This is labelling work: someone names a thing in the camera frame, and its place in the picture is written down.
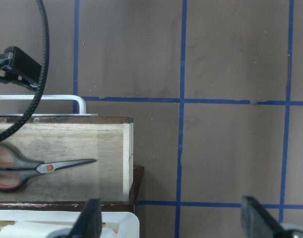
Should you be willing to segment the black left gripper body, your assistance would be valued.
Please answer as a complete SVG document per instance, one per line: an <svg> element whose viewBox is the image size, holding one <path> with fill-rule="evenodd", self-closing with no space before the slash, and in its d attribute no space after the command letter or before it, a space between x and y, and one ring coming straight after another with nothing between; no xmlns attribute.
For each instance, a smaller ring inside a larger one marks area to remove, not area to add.
<svg viewBox="0 0 303 238"><path fill-rule="evenodd" d="M11 46L0 53L0 83L15 84L36 91L41 65L18 47Z"/></svg>

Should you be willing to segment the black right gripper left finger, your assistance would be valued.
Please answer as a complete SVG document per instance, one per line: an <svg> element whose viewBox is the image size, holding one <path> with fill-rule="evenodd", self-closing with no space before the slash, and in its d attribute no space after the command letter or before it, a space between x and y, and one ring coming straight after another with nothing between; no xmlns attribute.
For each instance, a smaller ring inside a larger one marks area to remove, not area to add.
<svg viewBox="0 0 303 238"><path fill-rule="evenodd" d="M99 238L102 232L101 201L90 199L85 204L73 228L70 238Z"/></svg>

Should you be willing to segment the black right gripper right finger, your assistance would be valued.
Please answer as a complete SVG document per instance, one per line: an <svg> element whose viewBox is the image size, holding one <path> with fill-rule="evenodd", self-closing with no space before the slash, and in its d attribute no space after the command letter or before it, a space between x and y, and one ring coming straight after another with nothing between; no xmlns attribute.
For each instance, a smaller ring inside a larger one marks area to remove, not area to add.
<svg viewBox="0 0 303 238"><path fill-rule="evenodd" d="M247 238L281 238L282 226L252 196L242 197L242 230Z"/></svg>

